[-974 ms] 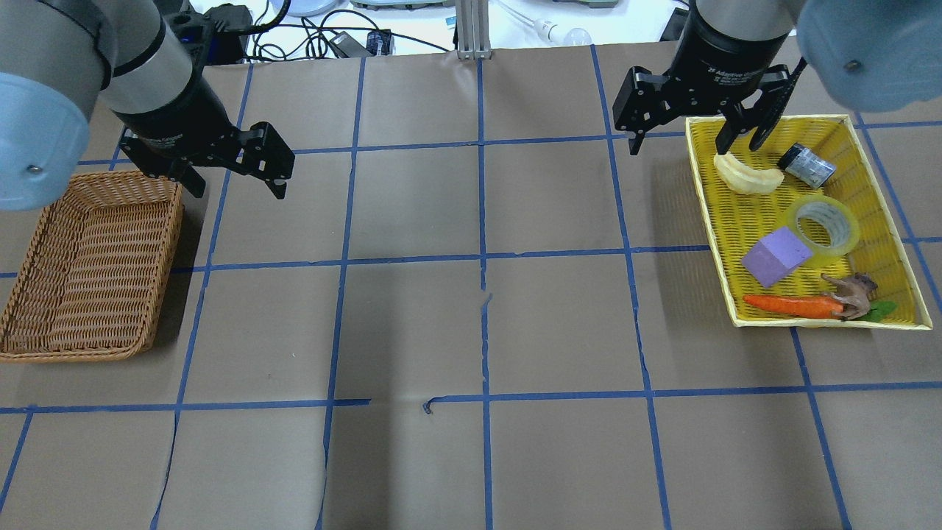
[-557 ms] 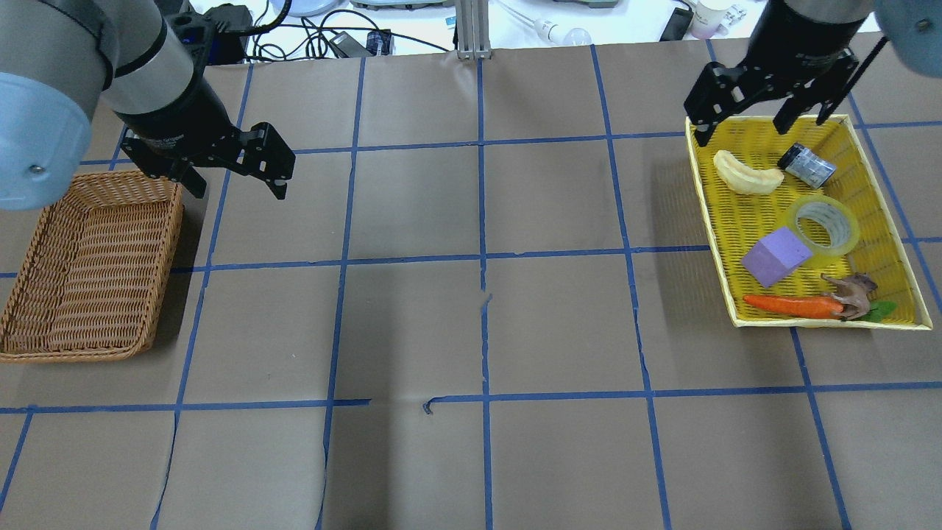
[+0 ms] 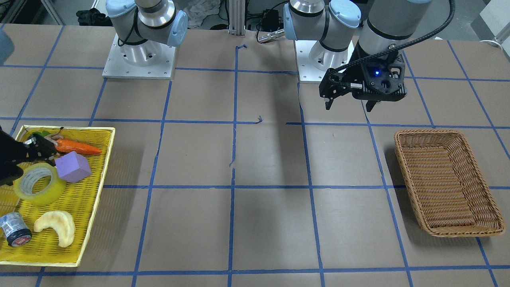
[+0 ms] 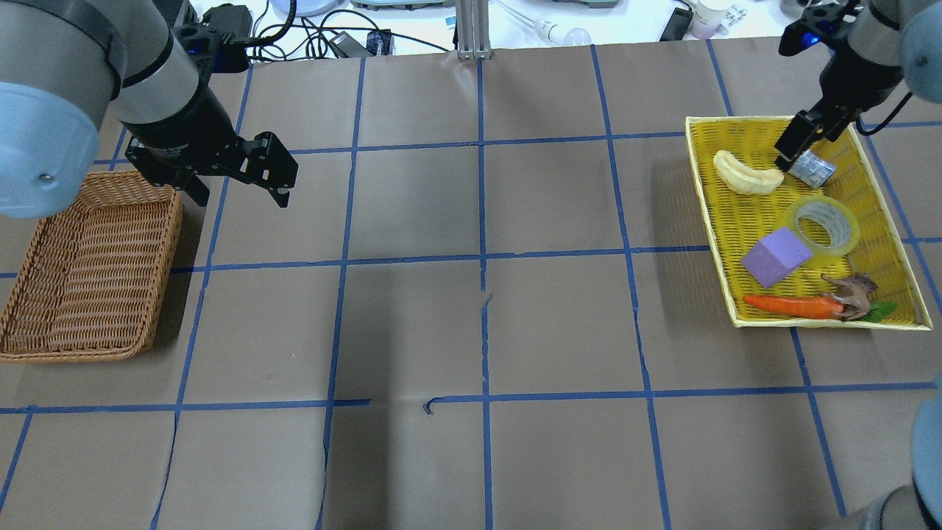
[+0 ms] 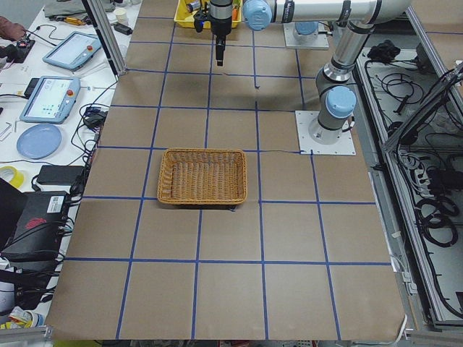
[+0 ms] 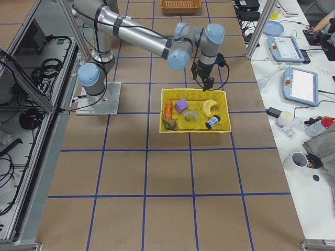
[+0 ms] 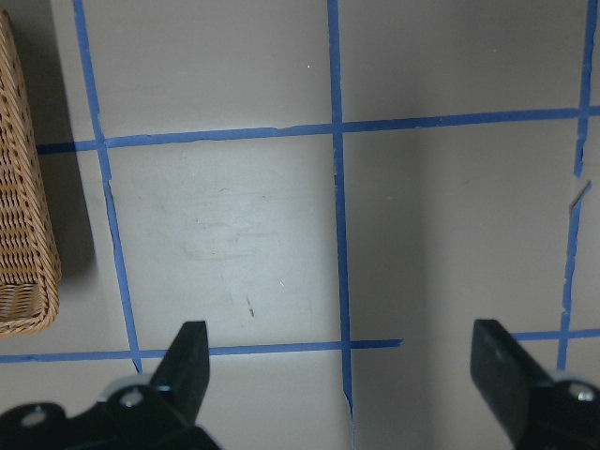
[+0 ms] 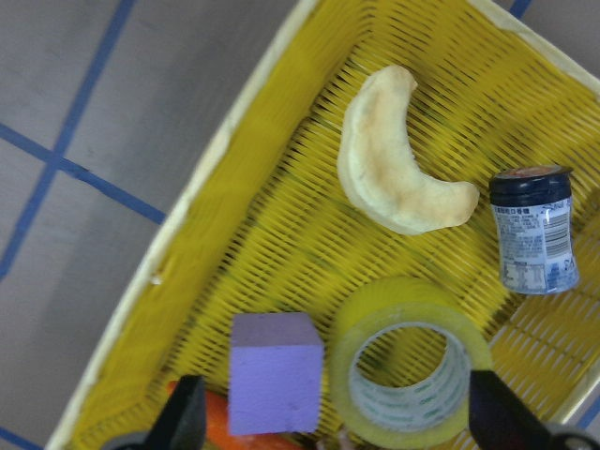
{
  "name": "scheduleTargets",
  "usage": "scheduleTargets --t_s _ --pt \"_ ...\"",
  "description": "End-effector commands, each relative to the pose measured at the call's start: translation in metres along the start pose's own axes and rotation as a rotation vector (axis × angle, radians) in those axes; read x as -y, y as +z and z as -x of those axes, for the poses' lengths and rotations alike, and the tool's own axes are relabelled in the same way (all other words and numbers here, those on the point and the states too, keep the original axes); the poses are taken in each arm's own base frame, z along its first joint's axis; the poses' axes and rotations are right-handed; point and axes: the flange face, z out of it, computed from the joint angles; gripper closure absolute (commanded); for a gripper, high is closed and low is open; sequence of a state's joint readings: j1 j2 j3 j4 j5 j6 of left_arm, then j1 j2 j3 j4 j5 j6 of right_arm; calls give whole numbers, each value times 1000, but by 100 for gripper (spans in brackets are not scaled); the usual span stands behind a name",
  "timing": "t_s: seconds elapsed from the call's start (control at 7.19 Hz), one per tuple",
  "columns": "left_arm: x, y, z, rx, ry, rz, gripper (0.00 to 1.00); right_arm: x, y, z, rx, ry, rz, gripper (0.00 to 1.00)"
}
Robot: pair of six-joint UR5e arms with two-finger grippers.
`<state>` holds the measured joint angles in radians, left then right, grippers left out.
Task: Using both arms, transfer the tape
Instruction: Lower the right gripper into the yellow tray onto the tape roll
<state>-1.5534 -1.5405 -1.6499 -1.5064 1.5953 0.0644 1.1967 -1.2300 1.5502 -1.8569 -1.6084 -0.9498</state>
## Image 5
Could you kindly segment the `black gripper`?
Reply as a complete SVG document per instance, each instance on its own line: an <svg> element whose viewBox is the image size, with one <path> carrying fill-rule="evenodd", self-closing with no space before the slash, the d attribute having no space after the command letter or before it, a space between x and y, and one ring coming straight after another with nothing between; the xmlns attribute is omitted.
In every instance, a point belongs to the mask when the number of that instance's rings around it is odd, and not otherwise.
<svg viewBox="0 0 463 347"><path fill-rule="evenodd" d="M232 31L232 16L222 17L221 14L213 14L211 10L204 12L198 10L193 16L194 28L197 33L203 31L204 23L211 24L211 31L216 37L216 64L224 64L224 52L226 49L226 36Z"/></svg>

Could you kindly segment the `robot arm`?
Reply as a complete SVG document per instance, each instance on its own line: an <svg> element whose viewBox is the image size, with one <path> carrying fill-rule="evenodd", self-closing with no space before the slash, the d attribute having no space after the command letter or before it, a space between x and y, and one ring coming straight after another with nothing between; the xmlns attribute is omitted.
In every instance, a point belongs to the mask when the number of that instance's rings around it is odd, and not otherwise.
<svg viewBox="0 0 463 347"><path fill-rule="evenodd" d="M295 22L293 36L298 41L315 39L319 34L332 35L332 26L326 22Z"/></svg>
<svg viewBox="0 0 463 347"><path fill-rule="evenodd" d="M334 21L344 29L331 60L316 77L321 110L308 127L310 137L322 145L336 143L357 99L345 87L366 40L377 24L398 17L410 1L244 1L247 26L264 30L274 22Z"/></svg>

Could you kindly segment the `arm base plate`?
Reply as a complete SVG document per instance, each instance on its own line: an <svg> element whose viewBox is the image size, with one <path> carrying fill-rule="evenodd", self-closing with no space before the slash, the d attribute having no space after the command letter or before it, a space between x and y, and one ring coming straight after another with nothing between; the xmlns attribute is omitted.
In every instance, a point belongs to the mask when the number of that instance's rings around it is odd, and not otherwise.
<svg viewBox="0 0 463 347"><path fill-rule="evenodd" d="M348 122L339 130L324 129L318 111L295 111L300 153L303 155L356 155Z"/></svg>
<svg viewBox="0 0 463 347"><path fill-rule="evenodd" d="M287 48L327 51L328 31L321 22L290 22L284 24Z"/></svg>

